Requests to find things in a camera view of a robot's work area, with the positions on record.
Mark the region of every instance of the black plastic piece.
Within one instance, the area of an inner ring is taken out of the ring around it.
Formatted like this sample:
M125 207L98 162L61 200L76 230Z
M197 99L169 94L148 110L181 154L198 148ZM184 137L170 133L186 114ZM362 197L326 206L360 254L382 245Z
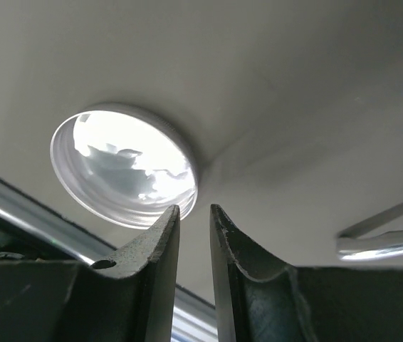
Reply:
M403 269L294 267L211 206L219 340L403 341Z
M97 261L0 261L0 341L169 341L179 208Z

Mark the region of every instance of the metal bar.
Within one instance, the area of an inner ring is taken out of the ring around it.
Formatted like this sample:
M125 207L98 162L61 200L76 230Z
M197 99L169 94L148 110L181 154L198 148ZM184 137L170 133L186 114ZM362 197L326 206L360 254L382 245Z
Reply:
M367 261L403 255L403 231L363 237L402 216L403 203L345 229L336 240L338 257L343 261Z
M54 245L74 259L92 264L115 251L115 247L99 239L74 222L0 179L0 217L37 239ZM174 328L184 323L186 333L217 341L213 306L197 301L176 286Z

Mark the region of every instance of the hole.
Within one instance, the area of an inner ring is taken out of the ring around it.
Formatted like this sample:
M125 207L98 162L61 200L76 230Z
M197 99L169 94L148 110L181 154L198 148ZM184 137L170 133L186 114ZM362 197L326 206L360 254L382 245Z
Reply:
M91 265L93 269L109 269L116 265L116 262L113 260L99 260Z
M184 219L197 199L190 147L138 108L106 104L67 119L51 141L51 162L78 203L122 227L148 229L175 203Z

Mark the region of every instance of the shiny metal edge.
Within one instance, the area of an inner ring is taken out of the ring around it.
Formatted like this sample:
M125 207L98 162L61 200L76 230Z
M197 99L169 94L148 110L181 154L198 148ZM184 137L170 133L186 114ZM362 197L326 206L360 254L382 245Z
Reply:
M336 239L337 256L342 261L372 261L403 255L403 230L364 237L402 216L400 203L345 229Z
M1 180L0 218L86 264L115 250ZM214 308L179 287L175 291L172 329L189 341L218 341Z

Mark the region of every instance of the screw hole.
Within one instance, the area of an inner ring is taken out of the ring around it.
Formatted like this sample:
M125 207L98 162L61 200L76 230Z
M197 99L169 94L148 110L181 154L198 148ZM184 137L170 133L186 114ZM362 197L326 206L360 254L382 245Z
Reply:
M99 260L91 265L93 269L109 269L116 265L116 262L113 260Z

